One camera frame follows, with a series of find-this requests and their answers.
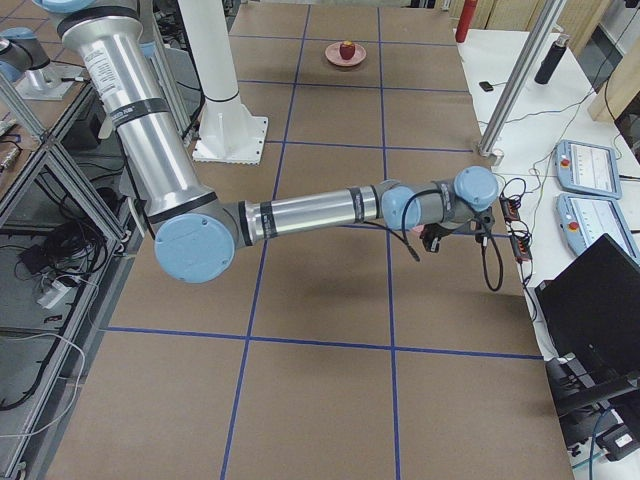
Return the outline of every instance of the black cylinder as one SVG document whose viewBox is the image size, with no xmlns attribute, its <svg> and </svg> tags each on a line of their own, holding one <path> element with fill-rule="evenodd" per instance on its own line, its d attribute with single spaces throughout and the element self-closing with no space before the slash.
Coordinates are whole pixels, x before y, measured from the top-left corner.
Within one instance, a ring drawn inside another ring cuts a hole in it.
<svg viewBox="0 0 640 480">
<path fill-rule="evenodd" d="M 568 40 L 569 37 L 567 35 L 560 35 L 553 45 L 551 45 L 547 56 L 544 57 L 544 60 L 540 65 L 540 69 L 534 78 L 536 83 L 541 85 L 549 83 L 551 75 L 553 75 L 553 72 L 556 70 L 558 63 L 560 63 L 560 59 L 564 55 L 564 52 L 567 51 Z"/>
</svg>

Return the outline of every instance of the computer monitor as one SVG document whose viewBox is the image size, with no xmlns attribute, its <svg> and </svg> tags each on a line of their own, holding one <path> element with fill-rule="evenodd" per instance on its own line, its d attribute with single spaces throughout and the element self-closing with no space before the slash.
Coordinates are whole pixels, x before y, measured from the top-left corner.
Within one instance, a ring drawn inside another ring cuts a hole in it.
<svg viewBox="0 0 640 480">
<path fill-rule="evenodd" d="M 575 354 L 596 384 L 640 370 L 640 266 L 609 235 L 536 294 L 558 353 Z M 640 435 L 640 392 L 609 400 Z"/>
</svg>

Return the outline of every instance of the red cylinder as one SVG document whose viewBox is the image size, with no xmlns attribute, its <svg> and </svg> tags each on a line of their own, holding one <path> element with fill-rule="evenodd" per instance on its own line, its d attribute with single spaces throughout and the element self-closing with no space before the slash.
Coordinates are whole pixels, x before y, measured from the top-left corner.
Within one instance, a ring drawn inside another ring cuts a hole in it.
<svg viewBox="0 0 640 480">
<path fill-rule="evenodd" d="M 456 29 L 456 42 L 464 43 L 467 39 L 467 32 L 471 26 L 473 15 L 476 13 L 476 5 L 478 5 L 478 0 L 465 0 Z"/>
</svg>

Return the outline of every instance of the pink plate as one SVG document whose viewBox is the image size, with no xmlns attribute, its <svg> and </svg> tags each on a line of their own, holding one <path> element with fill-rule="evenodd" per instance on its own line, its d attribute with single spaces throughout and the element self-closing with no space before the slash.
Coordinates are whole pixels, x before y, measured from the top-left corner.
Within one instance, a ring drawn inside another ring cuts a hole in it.
<svg viewBox="0 0 640 480">
<path fill-rule="evenodd" d="M 349 60 L 345 60 L 340 56 L 340 44 L 342 42 L 332 43 L 327 47 L 324 51 L 324 55 L 334 65 L 339 67 L 355 67 L 356 65 L 362 63 L 362 61 L 367 58 L 367 51 L 364 49 L 362 45 L 355 44 L 356 53 L 353 54 Z"/>
</svg>

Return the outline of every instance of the apple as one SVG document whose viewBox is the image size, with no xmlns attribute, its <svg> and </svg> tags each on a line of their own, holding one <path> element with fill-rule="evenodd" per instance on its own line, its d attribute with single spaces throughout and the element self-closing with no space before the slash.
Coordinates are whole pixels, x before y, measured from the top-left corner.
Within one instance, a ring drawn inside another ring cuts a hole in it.
<svg viewBox="0 0 640 480">
<path fill-rule="evenodd" d="M 340 56 L 343 60 L 351 60 L 356 53 L 356 45 L 349 41 L 345 40 L 340 44 Z"/>
</svg>

